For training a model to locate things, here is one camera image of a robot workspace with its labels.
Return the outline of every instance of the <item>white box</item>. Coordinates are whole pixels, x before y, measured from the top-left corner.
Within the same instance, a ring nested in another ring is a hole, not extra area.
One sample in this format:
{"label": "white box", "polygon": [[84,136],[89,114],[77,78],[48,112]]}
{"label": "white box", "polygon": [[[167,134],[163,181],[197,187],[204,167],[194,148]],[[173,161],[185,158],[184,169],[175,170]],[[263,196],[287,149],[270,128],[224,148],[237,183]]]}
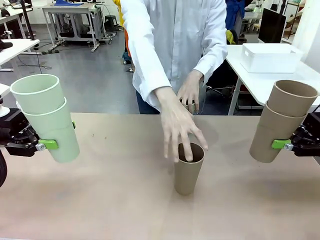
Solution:
{"label": "white box", "polygon": [[294,73],[302,56],[287,43],[244,43],[240,63],[248,73]]}

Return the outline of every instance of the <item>hand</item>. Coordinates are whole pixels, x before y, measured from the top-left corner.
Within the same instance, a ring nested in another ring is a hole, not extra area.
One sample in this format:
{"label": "hand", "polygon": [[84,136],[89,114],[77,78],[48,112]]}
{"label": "hand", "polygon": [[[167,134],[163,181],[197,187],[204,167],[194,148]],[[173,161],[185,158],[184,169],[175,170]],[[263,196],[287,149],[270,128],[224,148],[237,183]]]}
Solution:
{"label": "hand", "polygon": [[195,103],[195,110],[199,112],[199,84],[203,80],[204,75],[198,70],[192,70],[178,92],[178,98],[181,100],[183,106],[188,103],[189,112],[193,114]]}
{"label": "hand", "polygon": [[168,158],[169,144],[171,137],[171,147],[174,161],[179,161],[178,140],[181,136],[185,159],[188,162],[193,160],[189,133],[194,134],[204,149],[208,149],[207,141],[199,128],[193,121],[193,116],[180,103],[171,87],[161,87],[154,90],[161,104],[161,122],[164,133],[164,157]]}

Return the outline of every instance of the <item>yellow jacket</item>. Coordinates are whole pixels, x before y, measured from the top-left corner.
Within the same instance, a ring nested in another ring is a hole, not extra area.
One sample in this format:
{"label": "yellow jacket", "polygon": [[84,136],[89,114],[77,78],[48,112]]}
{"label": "yellow jacket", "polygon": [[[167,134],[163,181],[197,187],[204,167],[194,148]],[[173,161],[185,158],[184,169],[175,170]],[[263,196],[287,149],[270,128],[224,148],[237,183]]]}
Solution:
{"label": "yellow jacket", "polygon": [[124,15],[121,12],[121,3],[120,0],[113,0],[114,4],[118,6],[118,12],[119,12],[119,18],[120,18],[120,25],[123,27],[124,26]]}

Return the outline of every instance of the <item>black wheel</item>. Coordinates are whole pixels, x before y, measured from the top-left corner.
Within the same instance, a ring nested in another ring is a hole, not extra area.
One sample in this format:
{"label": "black wheel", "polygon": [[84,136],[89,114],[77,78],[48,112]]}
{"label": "black wheel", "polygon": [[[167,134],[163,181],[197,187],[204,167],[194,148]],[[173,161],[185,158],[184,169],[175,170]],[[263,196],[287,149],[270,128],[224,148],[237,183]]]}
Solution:
{"label": "black wheel", "polygon": [[6,178],[7,178],[7,164],[5,159],[0,157],[0,187],[4,184]]}

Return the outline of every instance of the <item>green clip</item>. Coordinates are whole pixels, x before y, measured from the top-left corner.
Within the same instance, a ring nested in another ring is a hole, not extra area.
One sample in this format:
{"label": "green clip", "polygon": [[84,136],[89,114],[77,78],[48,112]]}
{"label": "green clip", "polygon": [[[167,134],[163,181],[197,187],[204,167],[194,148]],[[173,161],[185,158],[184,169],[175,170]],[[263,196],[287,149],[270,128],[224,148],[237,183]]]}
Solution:
{"label": "green clip", "polygon": [[291,140],[274,140],[271,147],[273,149],[283,149],[286,144],[290,144]]}
{"label": "green clip", "polygon": [[55,140],[42,140],[38,141],[39,144],[44,144],[46,149],[58,149],[58,143]]}

